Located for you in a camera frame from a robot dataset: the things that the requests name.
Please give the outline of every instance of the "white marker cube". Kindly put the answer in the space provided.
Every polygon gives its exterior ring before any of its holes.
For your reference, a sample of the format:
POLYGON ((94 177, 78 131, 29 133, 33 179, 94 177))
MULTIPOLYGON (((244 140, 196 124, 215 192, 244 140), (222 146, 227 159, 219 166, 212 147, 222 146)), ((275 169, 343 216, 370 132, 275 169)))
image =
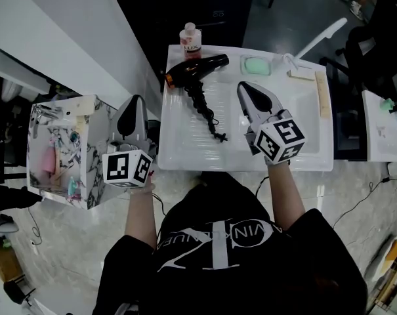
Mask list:
POLYGON ((268 122, 259 127, 255 146, 273 164, 295 157, 306 139, 293 118, 268 122))
POLYGON ((104 182, 120 187, 143 187, 152 161, 142 150, 103 154, 104 182))

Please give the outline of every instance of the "black sleeve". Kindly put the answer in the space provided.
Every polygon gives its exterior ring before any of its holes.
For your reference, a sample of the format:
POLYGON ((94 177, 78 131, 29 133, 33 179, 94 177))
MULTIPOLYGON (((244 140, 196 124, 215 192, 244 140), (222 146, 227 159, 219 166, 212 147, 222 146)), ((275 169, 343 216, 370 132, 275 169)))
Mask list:
POLYGON ((309 210, 287 233, 314 258, 316 271, 338 284, 342 302, 348 301, 348 307, 351 304, 351 314, 365 314, 366 283, 340 237, 322 214, 317 209, 309 210))
POLYGON ((123 236, 105 258, 93 315, 115 314, 124 304, 138 302, 142 284, 152 267, 153 249, 130 236, 123 236))

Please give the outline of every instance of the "black hair dryer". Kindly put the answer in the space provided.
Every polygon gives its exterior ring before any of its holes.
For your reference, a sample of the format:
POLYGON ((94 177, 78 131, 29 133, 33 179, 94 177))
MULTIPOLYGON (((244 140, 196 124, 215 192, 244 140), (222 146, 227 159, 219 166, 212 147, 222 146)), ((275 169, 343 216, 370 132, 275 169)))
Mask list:
POLYGON ((199 58, 195 60, 187 60, 174 66, 165 74, 165 79, 171 89, 175 87, 183 87, 192 98, 192 104, 199 114, 207 120, 211 134, 220 139, 220 142, 227 141, 226 133, 219 134, 216 132, 214 120, 214 112, 207 107, 203 92, 203 83, 200 82, 209 73, 216 68, 229 64, 227 55, 217 55, 207 58, 199 58))

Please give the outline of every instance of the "dark floor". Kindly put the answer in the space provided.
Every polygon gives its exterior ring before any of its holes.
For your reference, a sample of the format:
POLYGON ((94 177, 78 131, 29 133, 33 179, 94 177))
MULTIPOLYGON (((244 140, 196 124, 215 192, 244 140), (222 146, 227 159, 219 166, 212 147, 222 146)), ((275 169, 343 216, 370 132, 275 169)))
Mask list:
POLYGON ((323 56, 335 57, 350 30, 362 26, 341 0, 253 0, 243 47, 279 54, 297 54, 313 38, 338 19, 348 22, 331 39, 324 39, 303 59, 318 63, 323 56))

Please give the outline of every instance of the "soap dish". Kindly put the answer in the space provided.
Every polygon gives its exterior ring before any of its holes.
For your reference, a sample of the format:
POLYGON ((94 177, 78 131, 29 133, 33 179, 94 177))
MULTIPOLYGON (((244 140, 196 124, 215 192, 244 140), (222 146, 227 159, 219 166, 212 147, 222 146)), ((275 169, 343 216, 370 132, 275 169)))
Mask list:
POLYGON ((272 72, 271 61, 265 57, 241 55, 240 71, 242 75, 269 76, 272 72))

